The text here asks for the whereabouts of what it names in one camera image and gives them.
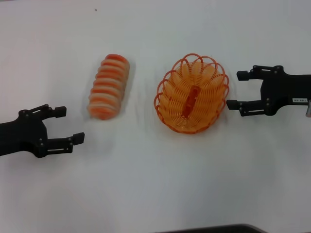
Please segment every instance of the white table surface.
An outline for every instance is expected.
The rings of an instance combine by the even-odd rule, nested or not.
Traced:
[[[308,0],[13,0],[0,2],[0,122],[48,103],[49,137],[85,132],[72,154],[0,158],[1,233],[150,233],[248,223],[311,231],[311,121],[306,106],[178,134],[156,116],[163,75],[185,54],[210,55],[230,99],[257,100],[252,65],[310,74]],[[89,119],[87,97],[109,53],[131,62],[115,119]]]

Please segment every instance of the label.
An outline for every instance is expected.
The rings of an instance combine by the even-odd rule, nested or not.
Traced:
[[[308,103],[307,98],[293,98],[293,103]]]

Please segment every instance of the orange wire basket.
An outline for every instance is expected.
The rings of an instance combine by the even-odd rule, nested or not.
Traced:
[[[189,62],[189,56],[197,57]],[[213,58],[190,53],[166,73],[154,100],[160,120],[178,133],[198,133],[218,119],[229,93],[229,78]]]

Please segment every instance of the white surface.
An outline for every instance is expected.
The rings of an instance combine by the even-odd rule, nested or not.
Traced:
[[[150,233],[233,223],[311,231],[306,106],[273,117],[225,109],[197,135],[171,131],[153,109],[159,80],[189,52],[224,65],[231,99],[259,99],[260,82],[235,75],[254,64],[310,74],[310,8],[307,0],[0,2],[0,122],[48,103],[68,108],[67,117],[45,121],[50,137],[86,134],[72,154],[0,158],[0,232]],[[132,65],[124,111],[90,120],[87,97],[109,53]]]

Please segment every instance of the orange basket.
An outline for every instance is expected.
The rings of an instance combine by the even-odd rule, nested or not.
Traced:
[[[187,57],[195,56],[193,62]],[[198,133],[218,119],[229,93],[229,78],[213,58],[190,53],[166,73],[154,100],[160,120],[178,133]]]

